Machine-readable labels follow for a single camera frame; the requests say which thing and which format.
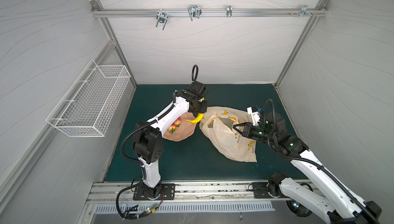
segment beige plastic bag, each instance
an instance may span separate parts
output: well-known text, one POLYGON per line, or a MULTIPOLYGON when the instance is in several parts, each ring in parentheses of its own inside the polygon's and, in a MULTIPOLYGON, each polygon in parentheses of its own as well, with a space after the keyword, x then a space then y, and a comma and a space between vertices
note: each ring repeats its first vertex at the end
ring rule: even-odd
POLYGON ((200 129, 225 157, 240 162, 257 162, 256 141, 242 137, 234 124, 252 121, 251 116, 238 109, 208 107, 200 122, 200 129))

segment plastic bag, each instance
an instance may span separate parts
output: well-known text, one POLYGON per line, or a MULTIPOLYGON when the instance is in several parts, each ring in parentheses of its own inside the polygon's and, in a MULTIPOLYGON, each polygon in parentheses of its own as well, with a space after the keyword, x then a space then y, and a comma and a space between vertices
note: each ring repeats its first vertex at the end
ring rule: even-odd
POLYGON ((169 130, 165 131, 163 138, 171 141, 181 141, 194 133, 194 129, 196 128, 196 123, 191 123, 186 121, 186 120, 194 120, 195 117, 193 116, 193 114, 186 112, 183 113, 179 118, 180 118, 180 124, 177 125, 175 131, 173 132, 170 132, 169 130))
POLYGON ((214 147, 225 157, 240 162, 257 162, 256 141, 242 137, 233 129, 234 124, 252 121, 251 116, 238 109, 208 107, 200 129, 214 147))

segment green table surface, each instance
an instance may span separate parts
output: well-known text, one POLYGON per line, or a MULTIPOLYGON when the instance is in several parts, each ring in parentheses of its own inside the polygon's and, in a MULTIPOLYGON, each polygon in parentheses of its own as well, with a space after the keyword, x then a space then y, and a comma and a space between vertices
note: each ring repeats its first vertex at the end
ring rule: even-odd
MULTIPOLYGON (((187 85, 138 85, 123 126, 118 145, 106 175, 106 182, 130 182, 141 178, 141 168, 135 162, 122 158, 121 141, 135 128, 139 120, 148 120, 164 109, 172 100, 174 90, 187 85)), ((206 85, 204 93, 208 106, 222 106, 244 110, 250 106, 261 107, 265 100, 272 99, 276 112, 286 119, 288 133, 295 135, 274 87, 266 85, 206 85)), ((179 142, 163 139, 163 154, 159 159, 162 180, 238 180, 268 179, 281 171, 294 179, 306 176, 289 161, 274 154, 266 144, 256 145, 257 162, 238 162, 223 156, 205 137, 197 124, 194 134, 179 142)), ((125 152, 136 158, 132 149, 132 138, 125 152)))

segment strawberry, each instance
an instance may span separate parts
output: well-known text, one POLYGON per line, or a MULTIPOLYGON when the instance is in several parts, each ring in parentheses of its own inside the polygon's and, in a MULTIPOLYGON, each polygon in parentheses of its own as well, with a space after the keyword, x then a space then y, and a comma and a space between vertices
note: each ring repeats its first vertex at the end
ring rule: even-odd
POLYGON ((168 128, 168 130, 170 131, 170 133, 173 133, 175 132, 175 128, 176 128, 175 124, 172 123, 172 125, 168 128))
POLYGON ((180 117, 174 122, 176 127, 180 126, 180 117))

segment aluminum rail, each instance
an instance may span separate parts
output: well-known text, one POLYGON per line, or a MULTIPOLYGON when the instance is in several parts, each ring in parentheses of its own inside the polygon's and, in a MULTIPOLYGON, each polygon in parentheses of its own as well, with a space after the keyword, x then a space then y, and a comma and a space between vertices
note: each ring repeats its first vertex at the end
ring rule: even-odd
MULTIPOLYGON (((170 17, 189 17, 187 9, 99 9, 92 11, 94 17, 156 17, 158 12, 170 17)), ((328 10, 306 9, 304 16, 326 16, 328 10)), ((232 9, 231 17, 277 17, 294 16, 302 13, 300 9, 232 9)), ((203 9, 200 17, 227 17, 226 9, 203 9)))

